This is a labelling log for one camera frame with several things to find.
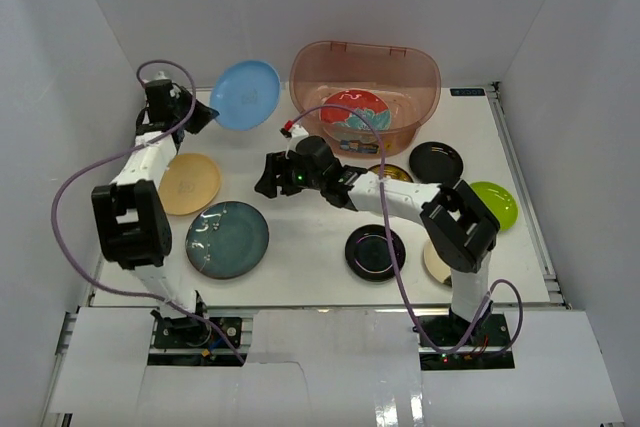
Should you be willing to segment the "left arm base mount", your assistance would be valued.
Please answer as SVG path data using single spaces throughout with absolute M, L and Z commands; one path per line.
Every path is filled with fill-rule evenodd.
M 156 349 L 205 348 L 220 339 L 215 329 L 191 317 L 164 318 L 157 310 L 151 315 L 156 321 L 152 345 Z M 213 317 L 215 324 L 235 348 L 241 343 L 243 321 L 240 317 Z

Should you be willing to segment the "light blue plastic plate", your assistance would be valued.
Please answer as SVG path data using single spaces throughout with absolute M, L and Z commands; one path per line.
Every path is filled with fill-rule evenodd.
M 224 129 L 248 131 L 265 122 L 278 106 L 281 82 L 267 62 L 246 60 L 229 67 L 210 93 L 210 107 Z

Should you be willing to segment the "red floral ceramic plate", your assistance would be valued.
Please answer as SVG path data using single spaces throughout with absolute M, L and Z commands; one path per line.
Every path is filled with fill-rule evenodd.
M 376 94 L 361 89 L 342 90 L 329 96 L 325 101 L 328 108 L 320 111 L 320 119 L 329 124 L 355 130 L 367 130 L 364 117 L 378 131 L 390 128 L 391 110 Z

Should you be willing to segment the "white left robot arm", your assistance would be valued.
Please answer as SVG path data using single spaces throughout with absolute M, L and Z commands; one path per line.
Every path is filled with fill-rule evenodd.
M 205 304 L 165 260 L 172 231 L 159 195 L 161 180 L 186 133 L 199 133 L 218 113 L 165 73 L 143 83 L 146 106 L 136 119 L 135 146 L 119 174 L 91 193 L 101 251 L 137 278 L 159 306 L 159 319 L 178 319 L 177 334 L 199 346 L 211 334 Z M 184 315 L 172 306 L 177 305 Z

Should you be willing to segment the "yellow-orange plastic plate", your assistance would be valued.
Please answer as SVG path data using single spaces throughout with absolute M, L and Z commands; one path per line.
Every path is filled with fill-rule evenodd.
M 168 165 L 158 188 L 168 215 L 184 216 L 204 209 L 222 184 L 217 163 L 199 153 L 177 155 Z

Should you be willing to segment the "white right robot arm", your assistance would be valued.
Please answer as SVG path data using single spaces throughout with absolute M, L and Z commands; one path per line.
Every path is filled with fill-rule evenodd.
M 304 136 L 295 147 L 266 155 L 254 190 L 267 197 L 315 190 L 332 206 L 391 216 L 423 226 L 439 258 L 451 270 L 449 319 L 458 341 L 449 351 L 472 346 L 488 332 L 489 261 L 500 229 L 497 218 L 463 180 L 418 184 L 381 178 L 345 165 L 324 139 Z

